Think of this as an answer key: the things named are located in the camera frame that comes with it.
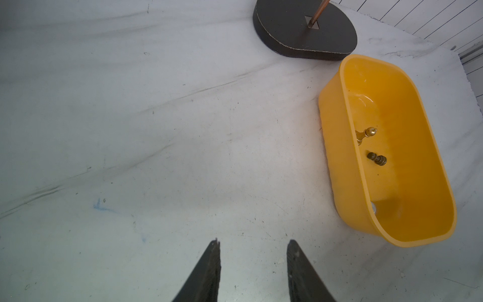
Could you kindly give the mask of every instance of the yellow plastic tub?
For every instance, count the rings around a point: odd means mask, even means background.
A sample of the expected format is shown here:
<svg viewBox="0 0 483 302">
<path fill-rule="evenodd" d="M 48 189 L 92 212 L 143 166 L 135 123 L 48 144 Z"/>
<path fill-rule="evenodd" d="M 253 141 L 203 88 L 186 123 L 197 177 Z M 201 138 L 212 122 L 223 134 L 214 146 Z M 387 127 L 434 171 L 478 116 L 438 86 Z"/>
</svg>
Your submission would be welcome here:
<svg viewBox="0 0 483 302">
<path fill-rule="evenodd" d="M 320 93 L 319 109 L 335 205 L 349 226 L 401 247 L 451 236 L 455 199 L 421 97 L 402 69 L 350 55 Z M 376 135 L 358 145 L 355 131 L 368 127 Z M 369 152 L 387 163 L 375 164 Z"/>
</svg>

